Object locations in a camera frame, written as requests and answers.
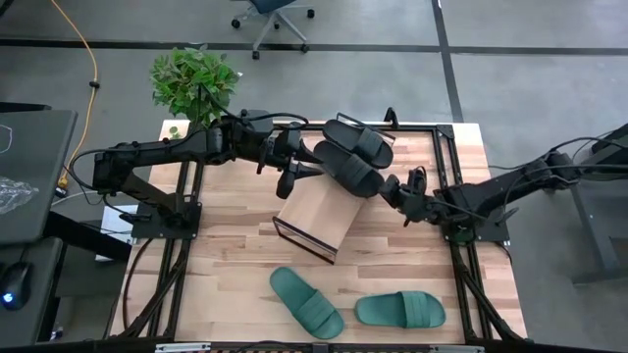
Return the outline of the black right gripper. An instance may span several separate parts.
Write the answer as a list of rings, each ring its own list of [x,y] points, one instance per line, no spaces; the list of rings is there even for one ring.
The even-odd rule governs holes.
[[[423,192],[413,193],[405,189],[400,190],[401,183],[396,175],[389,175],[380,192],[387,192],[386,201],[398,210],[404,217],[403,224],[426,222],[438,225],[442,220],[443,208],[433,196],[427,196]]]

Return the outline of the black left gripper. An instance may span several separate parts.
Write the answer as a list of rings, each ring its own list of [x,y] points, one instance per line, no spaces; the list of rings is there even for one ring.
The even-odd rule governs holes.
[[[267,166],[281,172],[290,165],[293,158],[300,162],[318,163],[318,158],[314,152],[301,139],[299,130],[285,129],[276,137],[269,135],[263,140],[260,147],[257,172],[261,173]],[[319,176],[324,172],[318,168],[296,164],[292,166],[292,173],[295,178],[305,178]]]

